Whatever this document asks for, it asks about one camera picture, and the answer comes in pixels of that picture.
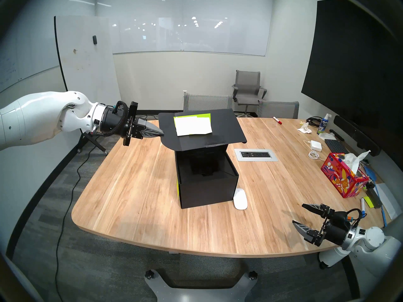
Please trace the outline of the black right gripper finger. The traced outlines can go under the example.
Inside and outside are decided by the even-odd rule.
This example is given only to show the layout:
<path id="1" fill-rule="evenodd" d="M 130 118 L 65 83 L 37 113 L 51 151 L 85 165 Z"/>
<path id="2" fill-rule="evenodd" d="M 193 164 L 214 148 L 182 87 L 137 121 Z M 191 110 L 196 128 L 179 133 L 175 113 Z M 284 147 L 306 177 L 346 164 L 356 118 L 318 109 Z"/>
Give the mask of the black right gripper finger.
<path id="1" fill-rule="evenodd" d="M 322 219 L 330 219 L 335 210 L 325 204 L 302 204 L 302 207 L 311 213 L 319 215 Z"/>
<path id="2" fill-rule="evenodd" d="M 304 240 L 310 244 L 320 246 L 323 241 L 323 234 L 317 230 L 311 229 L 297 221 L 292 221 L 295 229 L 303 236 Z"/>

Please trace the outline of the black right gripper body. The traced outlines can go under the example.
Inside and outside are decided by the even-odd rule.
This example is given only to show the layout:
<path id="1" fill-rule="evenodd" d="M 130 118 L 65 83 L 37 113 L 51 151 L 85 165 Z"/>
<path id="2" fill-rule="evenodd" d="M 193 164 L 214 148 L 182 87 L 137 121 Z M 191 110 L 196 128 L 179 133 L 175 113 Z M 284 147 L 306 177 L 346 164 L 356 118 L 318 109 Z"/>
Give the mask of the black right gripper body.
<path id="1" fill-rule="evenodd" d="M 323 240 L 342 246 L 350 230 L 350 221 L 347 217 L 332 217 L 323 223 Z"/>

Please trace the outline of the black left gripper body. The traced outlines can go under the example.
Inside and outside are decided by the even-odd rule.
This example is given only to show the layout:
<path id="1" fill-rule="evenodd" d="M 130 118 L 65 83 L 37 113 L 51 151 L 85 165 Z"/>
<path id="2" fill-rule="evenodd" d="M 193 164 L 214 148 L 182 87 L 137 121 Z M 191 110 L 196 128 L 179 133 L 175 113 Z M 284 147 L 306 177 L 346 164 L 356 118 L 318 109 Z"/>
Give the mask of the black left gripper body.
<path id="1" fill-rule="evenodd" d="M 124 146 L 129 146 L 132 138 L 139 139 L 137 107 L 136 102 L 128 106 L 123 101 L 118 101 L 114 107 L 107 106 L 103 112 L 103 136 L 119 135 L 123 138 Z"/>

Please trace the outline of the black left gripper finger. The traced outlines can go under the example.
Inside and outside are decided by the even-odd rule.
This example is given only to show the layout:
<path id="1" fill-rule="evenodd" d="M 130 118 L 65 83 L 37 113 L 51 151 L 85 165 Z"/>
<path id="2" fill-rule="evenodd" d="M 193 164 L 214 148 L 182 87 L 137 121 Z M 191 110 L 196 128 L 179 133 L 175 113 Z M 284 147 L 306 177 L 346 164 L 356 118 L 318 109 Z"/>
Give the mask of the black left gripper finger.
<path id="1" fill-rule="evenodd" d="M 142 118 L 139 118 L 139 117 L 138 117 L 138 118 L 136 119 L 136 121 L 137 121 L 137 122 L 136 122 L 137 125 L 143 127 L 142 130 L 160 131 L 160 128 L 159 128 L 159 127 L 157 127 L 156 125 L 154 125 L 154 124 L 148 122 L 148 121 L 145 120 L 145 119 L 142 119 Z"/>
<path id="2" fill-rule="evenodd" d="M 141 128 L 139 129 L 139 135 L 139 139 L 155 138 L 164 136 L 164 132 L 159 128 Z"/>

